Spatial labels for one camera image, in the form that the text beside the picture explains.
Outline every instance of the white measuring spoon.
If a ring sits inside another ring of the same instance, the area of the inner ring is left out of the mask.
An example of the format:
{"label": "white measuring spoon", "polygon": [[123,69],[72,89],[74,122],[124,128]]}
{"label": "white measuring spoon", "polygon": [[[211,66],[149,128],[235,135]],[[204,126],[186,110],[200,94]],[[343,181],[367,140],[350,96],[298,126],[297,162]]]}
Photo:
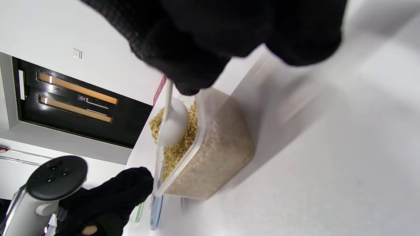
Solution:
{"label": "white measuring spoon", "polygon": [[158,146],[171,147],[182,140],[188,128],[188,110],[184,103],[172,97],[173,82],[168,79],[165,109],[157,139]]}

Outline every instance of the clear plastic container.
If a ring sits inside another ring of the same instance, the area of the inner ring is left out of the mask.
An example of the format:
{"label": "clear plastic container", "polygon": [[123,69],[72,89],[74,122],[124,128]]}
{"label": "clear plastic container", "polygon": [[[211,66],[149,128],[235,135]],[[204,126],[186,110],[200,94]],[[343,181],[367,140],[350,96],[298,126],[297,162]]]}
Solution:
{"label": "clear plastic container", "polygon": [[254,157],[255,146],[236,101],[219,90],[202,90],[196,97],[198,132],[184,157],[158,185],[163,148],[158,148],[155,195],[206,200]]}

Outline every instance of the red label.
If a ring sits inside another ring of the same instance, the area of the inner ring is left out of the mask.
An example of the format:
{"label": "red label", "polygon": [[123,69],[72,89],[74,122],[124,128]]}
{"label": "red label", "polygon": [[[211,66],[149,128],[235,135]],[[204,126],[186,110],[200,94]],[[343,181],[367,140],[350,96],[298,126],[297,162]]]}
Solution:
{"label": "red label", "polygon": [[155,106],[156,101],[159,98],[160,93],[162,92],[163,87],[165,86],[166,83],[166,75],[163,75],[162,80],[160,81],[159,87],[157,87],[155,96],[153,97],[153,106]]}

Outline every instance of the wall outlet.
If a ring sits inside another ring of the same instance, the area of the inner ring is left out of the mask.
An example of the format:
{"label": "wall outlet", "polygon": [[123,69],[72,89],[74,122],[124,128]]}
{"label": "wall outlet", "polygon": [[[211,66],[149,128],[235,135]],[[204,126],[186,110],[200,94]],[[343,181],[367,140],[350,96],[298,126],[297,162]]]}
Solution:
{"label": "wall outlet", "polygon": [[77,50],[76,48],[73,48],[72,56],[74,58],[81,59],[81,54],[82,54],[82,52],[80,50]]}

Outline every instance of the grain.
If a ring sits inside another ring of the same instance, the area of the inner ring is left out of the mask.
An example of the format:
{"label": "grain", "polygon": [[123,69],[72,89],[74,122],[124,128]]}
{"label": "grain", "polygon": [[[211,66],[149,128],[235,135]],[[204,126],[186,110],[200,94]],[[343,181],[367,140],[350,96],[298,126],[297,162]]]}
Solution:
{"label": "grain", "polygon": [[233,98],[215,89],[201,95],[203,143],[165,193],[206,200],[252,160],[255,147]]}
{"label": "grain", "polygon": [[[182,157],[185,155],[195,140],[198,129],[197,108],[195,102],[193,105],[191,105],[188,111],[188,117],[188,128],[182,140],[176,145],[163,148],[164,164],[162,168],[162,182],[168,178],[168,176],[175,169],[176,165],[179,163],[179,161],[182,159]],[[163,109],[161,109],[159,113],[150,121],[150,130],[152,131],[152,137],[155,143],[158,141],[157,137],[159,134],[160,124],[162,123],[162,118]]]}
{"label": "grain", "polygon": [[[200,91],[195,102],[197,105],[194,103],[189,110],[190,123],[183,141],[158,151],[158,159],[164,160],[161,177],[166,180],[185,158],[185,166],[162,189],[165,194],[206,200],[251,161],[255,146],[232,97],[210,88]],[[155,141],[162,115],[160,111],[150,122]],[[185,156],[193,142],[197,149]]]}

